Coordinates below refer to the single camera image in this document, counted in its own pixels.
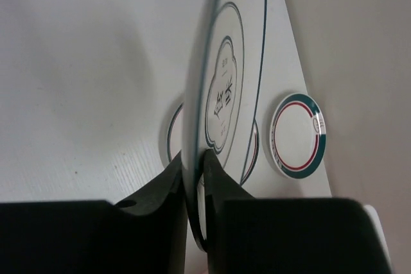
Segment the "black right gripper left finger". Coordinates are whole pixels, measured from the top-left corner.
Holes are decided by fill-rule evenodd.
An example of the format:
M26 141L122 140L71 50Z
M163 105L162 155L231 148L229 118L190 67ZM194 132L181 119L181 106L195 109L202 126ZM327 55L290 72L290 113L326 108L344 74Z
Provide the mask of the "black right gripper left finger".
M135 193L1 205L2 273L183 273L181 159Z

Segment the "white plate flower outline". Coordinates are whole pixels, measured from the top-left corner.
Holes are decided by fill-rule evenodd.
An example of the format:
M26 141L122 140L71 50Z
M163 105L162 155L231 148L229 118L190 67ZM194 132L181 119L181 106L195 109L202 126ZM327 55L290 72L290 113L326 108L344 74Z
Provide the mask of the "white plate flower outline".
M247 169L261 83L267 0L205 0L188 66L181 160L193 237L206 250L202 161L212 150L240 182Z

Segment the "green red rimmed plate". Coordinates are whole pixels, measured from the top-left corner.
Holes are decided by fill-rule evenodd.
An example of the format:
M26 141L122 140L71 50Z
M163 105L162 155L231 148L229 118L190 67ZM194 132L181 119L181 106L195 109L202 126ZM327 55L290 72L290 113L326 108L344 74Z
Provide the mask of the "green red rimmed plate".
M318 104L307 94L285 96L269 126L269 148L279 172L301 180L314 174L326 149L326 124Z

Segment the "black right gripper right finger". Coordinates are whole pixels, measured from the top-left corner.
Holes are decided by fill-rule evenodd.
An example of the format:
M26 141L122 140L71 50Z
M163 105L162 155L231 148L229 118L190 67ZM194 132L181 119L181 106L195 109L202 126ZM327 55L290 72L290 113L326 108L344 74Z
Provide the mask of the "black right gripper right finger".
M255 198L204 153L210 273L390 273L377 231L357 201Z

